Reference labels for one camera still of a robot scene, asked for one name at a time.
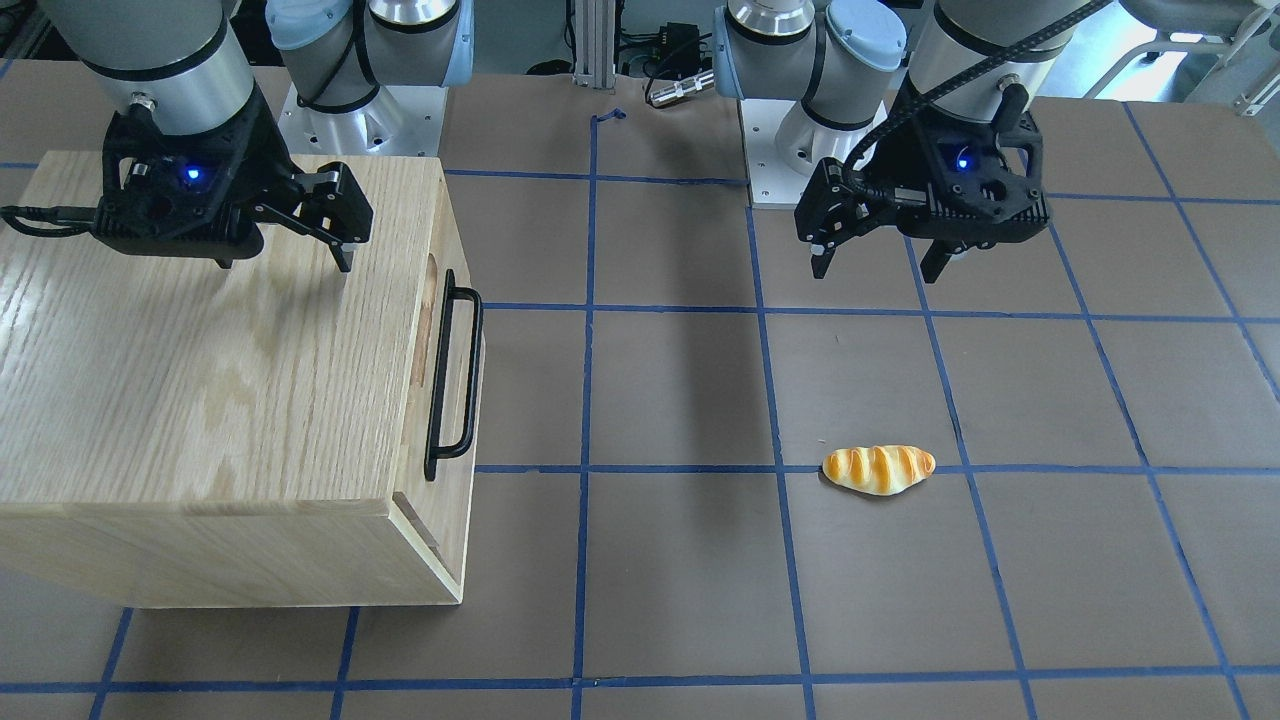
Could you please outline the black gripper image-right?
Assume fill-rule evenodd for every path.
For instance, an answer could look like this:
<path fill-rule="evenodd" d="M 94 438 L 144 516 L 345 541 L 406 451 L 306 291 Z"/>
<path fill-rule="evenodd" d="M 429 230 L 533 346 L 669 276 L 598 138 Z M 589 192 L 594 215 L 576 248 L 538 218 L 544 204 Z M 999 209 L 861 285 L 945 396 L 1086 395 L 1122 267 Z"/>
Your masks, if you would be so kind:
<path fill-rule="evenodd" d="M 1014 111 L 1029 97 L 1023 83 L 1009 82 L 989 120 L 927 104 L 877 140 L 860 170 L 820 159 L 794 210 L 813 277 L 826 277 L 842 243 L 886 224 L 932 240 L 919 261 L 925 284 L 963 255 L 957 243 L 1020 243 L 1042 232 L 1051 220 L 1043 137 L 1028 110 Z"/>

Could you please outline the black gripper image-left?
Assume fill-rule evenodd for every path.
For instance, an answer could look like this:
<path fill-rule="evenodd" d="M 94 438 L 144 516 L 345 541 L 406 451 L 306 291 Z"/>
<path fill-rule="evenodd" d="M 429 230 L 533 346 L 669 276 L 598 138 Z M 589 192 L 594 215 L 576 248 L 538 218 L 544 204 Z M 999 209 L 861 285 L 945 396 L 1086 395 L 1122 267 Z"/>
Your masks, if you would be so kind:
<path fill-rule="evenodd" d="M 347 164 L 300 170 L 264 100 L 197 135 L 164 135 L 133 104 L 108 126 L 92 236 L 125 255 L 219 258 L 230 270 L 229 258 L 262 251 L 265 222 L 314 237 L 349 273 L 374 217 Z"/>

